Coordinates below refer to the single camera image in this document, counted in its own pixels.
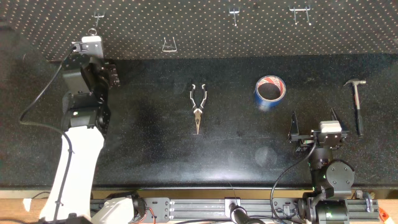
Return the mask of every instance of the pliers handle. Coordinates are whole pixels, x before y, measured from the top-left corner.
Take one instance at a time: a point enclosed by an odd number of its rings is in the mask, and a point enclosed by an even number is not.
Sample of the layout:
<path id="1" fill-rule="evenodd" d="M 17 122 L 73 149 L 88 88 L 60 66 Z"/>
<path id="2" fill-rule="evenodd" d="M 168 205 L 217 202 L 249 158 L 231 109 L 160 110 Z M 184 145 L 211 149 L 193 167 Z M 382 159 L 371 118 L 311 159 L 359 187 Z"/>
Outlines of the pliers handle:
<path id="1" fill-rule="evenodd" d="M 195 88 L 196 88 L 196 86 L 194 84 L 192 84 L 192 90 L 189 92 L 189 97 L 191 99 L 193 113 L 196 113 L 197 111 L 199 111 L 200 113 L 203 113 L 203 109 L 205 107 L 206 100 L 207 100 L 207 91 L 205 89 L 205 84 L 203 84 L 201 86 L 201 89 L 203 90 L 203 99 L 200 103 L 199 108 L 197 107 L 197 104 L 195 103 L 195 100 L 193 99 L 193 92 L 195 91 Z"/>

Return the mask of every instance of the black table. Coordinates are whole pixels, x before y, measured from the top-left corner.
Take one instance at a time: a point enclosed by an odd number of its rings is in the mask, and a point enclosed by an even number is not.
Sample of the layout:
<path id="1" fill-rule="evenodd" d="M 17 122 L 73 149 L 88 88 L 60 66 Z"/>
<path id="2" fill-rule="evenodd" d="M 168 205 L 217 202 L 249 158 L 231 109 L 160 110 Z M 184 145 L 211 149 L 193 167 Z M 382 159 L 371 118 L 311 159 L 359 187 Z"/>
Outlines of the black table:
<path id="1" fill-rule="evenodd" d="M 19 40 L 0 32 L 0 187 L 49 189 L 61 140 L 57 133 L 21 126 L 19 113 L 34 99 L 55 66 Z M 271 188 L 288 166 L 304 157 L 287 142 L 295 110 L 302 134 L 330 119 L 334 108 L 349 127 L 335 158 L 356 169 L 358 188 L 397 188 L 398 56 L 308 55 L 116 61 L 121 87 L 111 90 L 112 116 L 94 177 L 94 189 Z M 264 75 L 285 81 L 287 93 L 276 108 L 262 112 L 254 86 Z M 353 91 L 359 86 L 365 135 L 357 137 Z M 205 83 L 208 101 L 196 135 L 189 101 L 191 84 Z M 27 119 L 60 124 L 59 78 Z M 289 172 L 279 187 L 310 189 L 306 163 Z"/>

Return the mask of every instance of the roll of blue tape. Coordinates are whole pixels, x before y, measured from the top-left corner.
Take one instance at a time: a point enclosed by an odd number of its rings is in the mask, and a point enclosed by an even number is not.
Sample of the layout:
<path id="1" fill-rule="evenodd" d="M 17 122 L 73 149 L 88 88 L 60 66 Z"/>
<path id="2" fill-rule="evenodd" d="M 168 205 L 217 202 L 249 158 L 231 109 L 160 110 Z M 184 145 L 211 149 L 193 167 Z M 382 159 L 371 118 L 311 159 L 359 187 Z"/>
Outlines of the roll of blue tape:
<path id="1" fill-rule="evenodd" d="M 274 86 L 276 86 L 279 89 L 279 97 L 277 98 L 271 98 L 271 99 L 267 99 L 268 96 L 265 96 L 264 94 L 261 95 L 259 92 L 259 88 L 260 86 L 263 86 L 266 83 L 270 83 L 273 84 Z M 270 86 L 267 85 L 266 88 L 274 88 L 274 86 Z M 262 78 L 260 78 L 260 80 L 257 82 L 256 84 L 256 89 L 254 90 L 254 96 L 256 98 L 256 103 L 259 106 L 259 109 L 262 111 L 269 111 L 271 108 L 273 108 L 274 106 L 278 105 L 280 103 L 280 101 L 283 99 L 283 97 L 285 96 L 286 93 L 286 85 L 285 83 L 276 76 L 273 75 L 268 75 L 268 76 L 264 76 Z"/>

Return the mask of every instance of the pegboard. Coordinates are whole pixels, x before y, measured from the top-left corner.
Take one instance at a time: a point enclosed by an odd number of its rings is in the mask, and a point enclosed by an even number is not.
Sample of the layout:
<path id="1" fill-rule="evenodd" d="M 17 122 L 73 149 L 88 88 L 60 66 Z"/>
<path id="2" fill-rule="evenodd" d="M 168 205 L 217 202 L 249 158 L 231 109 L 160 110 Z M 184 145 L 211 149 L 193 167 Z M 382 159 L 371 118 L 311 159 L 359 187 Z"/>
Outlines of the pegboard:
<path id="1" fill-rule="evenodd" d="M 297 24 L 289 8 L 297 12 Z M 236 25 L 230 10 L 239 10 Z M 47 60 L 61 60 L 99 20 L 106 58 L 398 53 L 397 2 L 2 0 L 0 15 Z M 177 44 L 176 52 L 163 52 Z"/>

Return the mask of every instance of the hammer handle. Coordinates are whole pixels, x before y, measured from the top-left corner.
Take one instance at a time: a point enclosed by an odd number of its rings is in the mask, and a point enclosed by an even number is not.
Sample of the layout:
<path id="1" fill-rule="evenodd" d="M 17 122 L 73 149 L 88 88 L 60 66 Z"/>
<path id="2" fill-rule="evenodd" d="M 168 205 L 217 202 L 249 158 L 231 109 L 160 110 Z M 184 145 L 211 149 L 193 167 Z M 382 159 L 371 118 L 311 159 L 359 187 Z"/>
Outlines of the hammer handle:
<path id="1" fill-rule="evenodd" d="M 358 135 L 360 137 L 363 136 L 363 120 L 362 120 L 362 116 L 361 116 L 361 110 L 357 109 L 356 110 L 356 125 L 358 128 Z"/>

